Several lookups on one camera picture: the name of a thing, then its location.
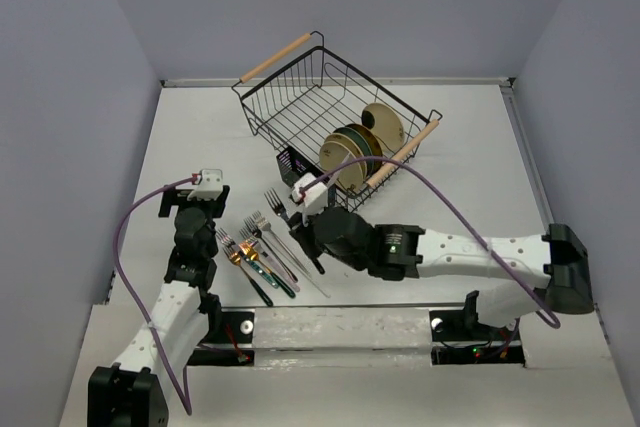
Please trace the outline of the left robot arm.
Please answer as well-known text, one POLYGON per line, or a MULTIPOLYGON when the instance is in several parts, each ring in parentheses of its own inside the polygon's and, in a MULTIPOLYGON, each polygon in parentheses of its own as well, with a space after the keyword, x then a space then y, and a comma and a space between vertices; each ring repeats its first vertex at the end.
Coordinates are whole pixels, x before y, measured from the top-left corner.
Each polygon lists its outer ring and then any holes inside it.
POLYGON ((202 170, 156 190, 162 217, 173 215, 174 246, 153 308, 147 309, 119 260, 115 270, 139 308, 143 324, 108 367, 88 381, 90 426, 166 426, 168 400, 177 394, 193 411, 187 365, 201 342, 221 330, 221 304, 210 293, 219 252, 216 220, 230 193, 219 170, 202 170))

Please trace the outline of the clear chopstick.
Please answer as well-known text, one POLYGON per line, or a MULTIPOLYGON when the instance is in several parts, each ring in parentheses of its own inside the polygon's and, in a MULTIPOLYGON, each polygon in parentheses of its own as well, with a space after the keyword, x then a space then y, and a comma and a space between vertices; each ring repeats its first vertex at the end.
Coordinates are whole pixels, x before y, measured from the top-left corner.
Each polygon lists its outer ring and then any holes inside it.
POLYGON ((300 271, 300 273, 316 288, 316 290, 318 290, 325 298, 329 299, 331 298, 331 295, 329 293, 327 293, 315 280, 314 278, 311 276, 311 274, 309 274, 308 272, 306 272, 304 269, 300 269, 298 268, 298 270, 300 271))
POLYGON ((339 177, 341 175, 341 171, 348 167, 349 161, 352 159, 350 153, 348 153, 342 160, 342 162, 333 170, 333 173, 329 179, 329 185, 334 185, 338 182, 339 177))

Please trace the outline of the black fork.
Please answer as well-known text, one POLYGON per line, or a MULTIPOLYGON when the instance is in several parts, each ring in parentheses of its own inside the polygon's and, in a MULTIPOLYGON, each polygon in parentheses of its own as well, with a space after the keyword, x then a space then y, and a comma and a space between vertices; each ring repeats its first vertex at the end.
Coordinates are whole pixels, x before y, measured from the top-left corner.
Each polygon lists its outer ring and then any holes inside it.
MULTIPOLYGON (((281 199, 277 195, 276 191, 273 188, 270 188, 265 193, 265 198, 267 199, 267 202, 269 203, 269 206, 273 210, 273 212, 278 217, 280 217, 286 224, 289 224, 290 223, 289 215, 288 215, 287 210, 284 207, 281 199)), ((324 267, 322 266, 322 264, 316 258, 312 259, 312 263, 313 263, 314 267, 316 268, 316 270, 321 275, 324 275, 326 273, 324 267)))

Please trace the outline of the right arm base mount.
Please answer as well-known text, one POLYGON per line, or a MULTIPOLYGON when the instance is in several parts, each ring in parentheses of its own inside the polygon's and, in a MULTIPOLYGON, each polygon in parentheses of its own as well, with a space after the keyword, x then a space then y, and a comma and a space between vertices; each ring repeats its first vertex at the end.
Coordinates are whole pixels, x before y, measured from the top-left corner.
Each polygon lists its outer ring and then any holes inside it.
POLYGON ((435 366, 519 364, 525 355, 518 330, 479 322, 478 291, 466 296, 460 309, 432 310, 431 360, 435 366))

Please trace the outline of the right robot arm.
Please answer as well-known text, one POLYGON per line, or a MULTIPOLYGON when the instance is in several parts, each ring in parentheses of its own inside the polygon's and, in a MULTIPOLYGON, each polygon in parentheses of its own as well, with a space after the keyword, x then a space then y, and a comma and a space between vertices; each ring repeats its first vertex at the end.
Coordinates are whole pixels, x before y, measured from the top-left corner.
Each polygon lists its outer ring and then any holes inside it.
POLYGON ((542 235, 469 238, 415 225, 371 225, 355 212, 328 207, 287 225, 305 255, 326 254, 384 281, 464 276, 499 279, 501 285, 473 289, 459 314, 462 331, 482 339, 534 312, 546 313, 553 328, 558 315, 594 311, 588 251, 565 224, 542 235))

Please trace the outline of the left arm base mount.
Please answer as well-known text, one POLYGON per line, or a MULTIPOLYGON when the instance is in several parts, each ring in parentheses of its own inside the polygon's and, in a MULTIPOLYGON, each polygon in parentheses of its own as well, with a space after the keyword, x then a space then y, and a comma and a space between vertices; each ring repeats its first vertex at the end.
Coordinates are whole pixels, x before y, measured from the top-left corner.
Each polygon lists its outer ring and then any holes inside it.
POLYGON ((220 326, 210 330, 192 353, 192 367, 248 367, 254 365, 255 313, 223 311, 220 326))

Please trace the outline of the plain silver fork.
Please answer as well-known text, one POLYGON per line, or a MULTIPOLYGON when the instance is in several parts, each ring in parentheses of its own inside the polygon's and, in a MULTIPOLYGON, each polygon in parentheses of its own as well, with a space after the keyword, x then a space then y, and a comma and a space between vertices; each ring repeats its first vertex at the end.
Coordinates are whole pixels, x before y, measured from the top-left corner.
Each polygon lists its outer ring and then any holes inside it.
POLYGON ((268 234, 269 236, 271 236, 278 245, 280 251, 286 254, 303 273, 307 275, 310 274, 310 271, 303 265, 300 259, 284 243, 284 241, 276 234, 271 226, 271 223, 264 216, 258 215, 257 217, 246 217, 244 219, 244 223, 249 228, 249 230, 254 233, 254 235, 256 235, 257 231, 260 231, 262 234, 268 234))

